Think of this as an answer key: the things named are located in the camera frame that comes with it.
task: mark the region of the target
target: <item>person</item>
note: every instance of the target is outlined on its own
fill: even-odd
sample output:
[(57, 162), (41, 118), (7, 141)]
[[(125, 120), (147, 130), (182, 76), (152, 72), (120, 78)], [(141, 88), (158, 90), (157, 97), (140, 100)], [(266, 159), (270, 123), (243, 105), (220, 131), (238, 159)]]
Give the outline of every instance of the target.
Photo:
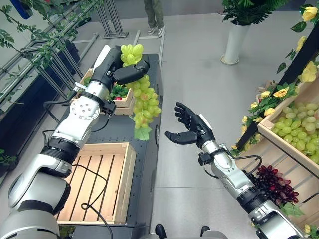
[(163, 6), (160, 0), (144, 0), (145, 12), (149, 19), (148, 35), (153, 35), (158, 31), (158, 36), (162, 37), (165, 32)]

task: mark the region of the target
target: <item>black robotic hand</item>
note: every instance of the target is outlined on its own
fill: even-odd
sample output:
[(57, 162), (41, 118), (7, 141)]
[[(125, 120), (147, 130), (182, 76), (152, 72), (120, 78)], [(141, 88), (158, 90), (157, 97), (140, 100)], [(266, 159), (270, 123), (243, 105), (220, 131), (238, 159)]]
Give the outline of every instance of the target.
[(170, 141), (177, 144), (191, 144), (196, 143), (197, 147), (201, 148), (202, 145), (209, 141), (215, 140), (211, 128), (205, 121), (190, 108), (180, 102), (176, 103), (175, 115), (178, 122), (185, 125), (189, 131), (183, 133), (171, 133), (166, 131), (165, 135)]

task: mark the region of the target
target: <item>grape bunch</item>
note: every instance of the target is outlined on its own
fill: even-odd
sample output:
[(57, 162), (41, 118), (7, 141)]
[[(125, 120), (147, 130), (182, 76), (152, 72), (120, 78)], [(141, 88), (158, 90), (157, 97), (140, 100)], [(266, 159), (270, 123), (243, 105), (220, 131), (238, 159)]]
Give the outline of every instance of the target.
[(287, 202), (297, 203), (299, 193), (294, 192), (294, 189), (289, 185), (290, 180), (282, 178), (283, 174), (278, 172), (278, 169), (269, 165), (262, 165), (256, 173), (249, 175), (252, 183), (264, 194), (264, 197), (270, 199), (275, 204), (280, 205)]
[[(121, 60), (123, 61), (123, 67), (138, 63), (142, 58), (143, 46), (138, 44), (122, 45), (121, 46)], [(153, 117), (159, 116), (161, 108), (158, 95), (154, 88), (150, 87), (149, 76), (143, 75), (137, 81), (126, 84), (127, 87), (133, 89), (133, 95), (135, 97), (135, 104), (133, 108), (135, 122), (135, 129), (148, 128), (148, 124), (153, 122)]]
[(272, 132), (319, 164), (319, 105), (295, 103), (284, 107)]

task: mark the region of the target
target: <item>white flower pot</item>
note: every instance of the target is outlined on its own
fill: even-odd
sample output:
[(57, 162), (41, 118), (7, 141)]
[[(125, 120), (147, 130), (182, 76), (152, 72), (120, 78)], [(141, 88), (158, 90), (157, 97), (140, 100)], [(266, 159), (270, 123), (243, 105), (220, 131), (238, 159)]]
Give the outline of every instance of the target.
[(226, 65), (234, 65), (239, 62), (239, 53), (241, 51), (244, 39), (247, 35), (250, 25), (236, 25), (231, 22), (226, 53), (220, 57), (220, 61)]

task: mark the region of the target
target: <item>yellow artificial flower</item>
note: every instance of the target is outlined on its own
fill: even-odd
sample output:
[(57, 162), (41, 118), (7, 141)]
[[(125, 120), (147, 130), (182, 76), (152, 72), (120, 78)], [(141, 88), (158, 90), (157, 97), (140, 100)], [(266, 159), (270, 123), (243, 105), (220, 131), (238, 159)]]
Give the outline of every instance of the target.
[(268, 115), (271, 115), (275, 112), (275, 109), (274, 108), (268, 108), (265, 110), (265, 115), (268, 116)]
[(243, 135), (247, 130), (247, 126), (242, 126), (241, 127), (241, 134)]
[(248, 120), (248, 117), (247, 117), (247, 116), (244, 116), (243, 119), (241, 120), (241, 122), (242, 122), (242, 123), (246, 123), (247, 120)]
[(253, 108), (256, 107), (257, 105), (258, 105), (257, 102), (253, 102), (253, 103), (250, 104), (250, 107), (253, 109)]
[(270, 95), (270, 91), (264, 91), (261, 93), (261, 98), (263, 99), (264, 97), (268, 97)]
[(316, 79), (317, 68), (313, 61), (310, 61), (307, 66), (304, 68), (299, 79), (302, 82), (312, 82)]
[(311, 232), (311, 228), (308, 224), (305, 224), (305, 233), (310, 233)]
[(262, 121), (263, 118), (262, 117), (257, 117), (255, 119), (253, 119), (253, 122), (259, 123), (260, 121)]
[(300, 49), (302, 48), (302, 46), (303, 46), (303, 44), (304, 44), (304, 42), (306, 41), (306, 37), (305, 36), (302, 36), (300, 39), (299, 39), (299, 41), (298, 41), (298, 43), (297, 43), (297, 48), (296, 48), (296, 51), (297, 52), (299, 52), (300, 51)]
[(289, 86), (274, 93), (275, 97), (283, 97), (287, 94)]
[(307, 6), (305, 8), (304, 13), (303, 13), (303, 20), (309, 21), (309, 20), (315, 18), (317, 12), (318, 12), (318, 8), (313, 7), (313, 6)]

